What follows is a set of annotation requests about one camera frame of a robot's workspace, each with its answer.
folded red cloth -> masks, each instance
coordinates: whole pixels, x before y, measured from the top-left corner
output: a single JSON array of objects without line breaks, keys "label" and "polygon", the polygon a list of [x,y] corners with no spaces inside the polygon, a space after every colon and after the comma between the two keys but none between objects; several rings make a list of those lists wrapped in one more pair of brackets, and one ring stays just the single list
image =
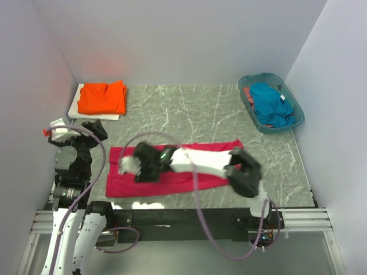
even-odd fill
[{"label": "folded red cloth", "polygon": [[[234,147],[242,147],[238,139],[225,143],[194,143],[186,144],[185,147],[206,151],[227,151]],[[164,145],[154,146],[161,150]],[[161,174],[159,183],[135,183],[135,175],[118,174],[119,157],[122,147],[111,147],[110,150],[110,173],[107,175],[106,196],[111,198],[150,197],[194,191],[193,176],[191,172],[175,173],[168,171]],[[124,155],[132,155],[134,147],[127,147]],[[213,175],[199,174],[199,189],[209,189],[228,185],[226,179]]]}]

teal cloth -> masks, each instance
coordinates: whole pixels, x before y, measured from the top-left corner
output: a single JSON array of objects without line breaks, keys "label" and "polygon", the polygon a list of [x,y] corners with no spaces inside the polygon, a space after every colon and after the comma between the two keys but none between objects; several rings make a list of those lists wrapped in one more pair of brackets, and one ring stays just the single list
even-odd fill
[{"label": "teal cloth", "polygon": [[282,100],[281,94],[268,84],[258,82],[250,86],[250,95],[259,121],[275,128],[291,125],[293,108],[288,100]]}]

gray marble surface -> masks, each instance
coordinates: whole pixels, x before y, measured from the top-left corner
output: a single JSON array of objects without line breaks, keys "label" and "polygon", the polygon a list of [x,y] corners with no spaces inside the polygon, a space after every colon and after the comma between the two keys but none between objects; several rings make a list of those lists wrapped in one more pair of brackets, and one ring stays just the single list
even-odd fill
[{"label": "gray marble surface", "polygon": [[[213,143],[241,140],[245,149],[262,165],[263,183],[268,196],[279,206],[313,207],[312,193],[293,132],[259,132],[244,107],[236,85],[130,85],[127,114],[119,121],[103,121],[108,139],[103,142],[107,155],[111,146],[124,146],[138,133],[162,131],[181,143]],[[161,137],[140,138],[151,144],[172,144]],[[92,150],[92,173],[101,165],[101,150]],[[158,197],[106,198],[108,158],[102,176],[91,191],[89,201],[105,200],[123,209],[194,208],[192,193]],[[246,199],[230,186],[200,191],[204,208],[246,207]]]}]

laundry basket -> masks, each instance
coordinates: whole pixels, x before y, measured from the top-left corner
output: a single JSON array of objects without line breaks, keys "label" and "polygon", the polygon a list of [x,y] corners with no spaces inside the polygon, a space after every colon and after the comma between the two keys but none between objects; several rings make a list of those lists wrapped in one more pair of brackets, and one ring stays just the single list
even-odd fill
[{"label": "laundry basket", "polygon": [[[243,91],[244,87],[250,87],[250,85],[263,82],[268,84],[270,87],[277,87],[277,91],[286,97],[288,102],[293,107],[293,117],[294,122],[291,125],[285,126],[285,127],[279,127],[279,128],[270,128],[265,126],[263,123],[259,121],[257,118],[255,111],[252,109],[251,104],[248,102],[248,99]],[[304,114],[302,109],[300,108],[297,101],[294,99],[292,93],[289,91],[285,83],[282,79],[280,79],[279,76],[273,74],[273,73],[261,73],[261,74],[254,74],[253,76],[244,76],[239,81],[239,89],[240,89],[240,95],[243,103],[245,104],[245,107],[250,114],[250,117],[255,124],[256,128],[262,132],[262,133],[281,133],[281,132],[287,132],[290,131],[298,126],[300,126],[304,122]]]}]

folded orange cloth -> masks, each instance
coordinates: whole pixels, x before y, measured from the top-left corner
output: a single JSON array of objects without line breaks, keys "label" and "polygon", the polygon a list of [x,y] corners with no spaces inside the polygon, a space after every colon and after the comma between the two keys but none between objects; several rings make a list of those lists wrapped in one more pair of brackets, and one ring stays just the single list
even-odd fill
[{"label": "folded orange cloth", "polygon": [[85,115],[126,114],[126,86],[122,81],[85,83],[80,89],[78,113]]}]

